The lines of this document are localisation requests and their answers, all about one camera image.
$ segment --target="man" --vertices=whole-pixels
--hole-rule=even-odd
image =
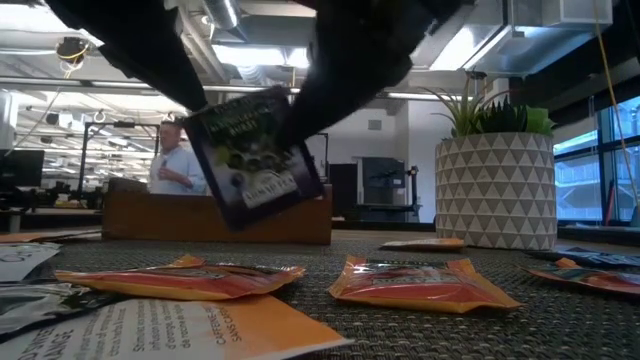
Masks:
[[[171,121],[160,125],[162,153],[151,163],[149,192],[169,195],[205,195],[206,183],[196,156],[180,146],[182,127]]]

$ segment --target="dark blue snack package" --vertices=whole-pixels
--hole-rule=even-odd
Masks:
[[[273,87],[204,109],[183,120],[209,188],[231,230],[324,193],[304,143],[283,151],[275,135],[289,111]]]

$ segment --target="white shirt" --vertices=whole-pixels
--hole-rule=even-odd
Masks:
[[[162,166],[189,178],[193,187],[190,189],[170,180],[160,180],[158,171]],[[167,195],[205,195],[206,181],[195,154],[181,146],[168,154],[160,154],[151,162],[149,172],[149,192]]]

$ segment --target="yellow cable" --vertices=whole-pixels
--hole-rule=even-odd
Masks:
[[[604,49],[604,41],[602,40],[602,32],[600,31],[600,19],[598,17],[598,2],[593,0],[593,13],[596,18],[596,36],[598,37],[598,43],[600,44],[600,53],[602,55],[602,62],[604,63],[604,74],[607,78],[607,85],[609,87],[609,96],[611,97],[611,103],[616,114],[616,122],[620,131],[620,140],[622,144],[622,153],[624,154],[624,161],[627,165],[627,171],[629,172],[629,180],[631,181],[631,189],[636,200],[637,211],[640,211],[640,198],[638,197],[638,190],[636,183],[633,181],[633,174],[631,171],[631,160],[629,160],[629,154],[627,153],[627,145],[624,141],[624,135],[622,134],[622,123],[620,121],[620,109],[618,108],[618,102],[616,101],[616,94],[613,91],[613,82],[611,81],[611,74],[609,73],[609,61],[607,60],[607,52]]]
[[[60,59],[73,59],[75,57],[81,56],[84,53],[87,52],[87,50],[89,50],[89,44],[85,45],[84,49],[80,50],[80,52],[78,52],[77,54],[73,54],[73,55],[68,55],[68,56],[62,56],[62,55],[58,55],[58,57]]]

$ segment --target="green plant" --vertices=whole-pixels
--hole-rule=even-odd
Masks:
[[[470,97],[470,86],[471,75],[467,73],[467,80],[459,99],[443,89],[438,89],[440,92],[436,92],[428,88],[423,88],[425,91],[435,95],[451,113],[451,115],[443,113],[434,113],[433,115],[444,116],[451,120],[453,124],[451,136],[453,137],[481,134],[482,130],[478,126],[478,115],[484,113],[486,106],[491,104],[495,98],[509,92],[508,90],[501,91],[485,100],[484,95],[476,94],[475,97]],[[484,87],[479,94],[483,94],[485,90],[486,87]]]
[[[552,136],[554,122],[549,119],[549,110],[527,106],[526,132]]]
[[[523,132],[527,130],[528,118],[525,106],[512,106],[509,99],[492,103],[478,113],[478,127],[482,133]]]
[[[553,122],[549,120],[546,109],[530,108],[528,106],[513,106],[506,99],[497,105],[494,100],[501,95],[509,93],[509,90],[498,92],[489,98],[483,94],[486,87],[479,91],[475,97],[469,96],[471,76],[467,74],[467,80],[462,91],[462,96],[456,98],[445,90],[440,92],[423,88],[435,95],[442,102],[451,115],[434,113],[444,116],[451,121],[452,137],[462,137],[474,134],[495,132],[530,132],[542,135],[552,135]]]

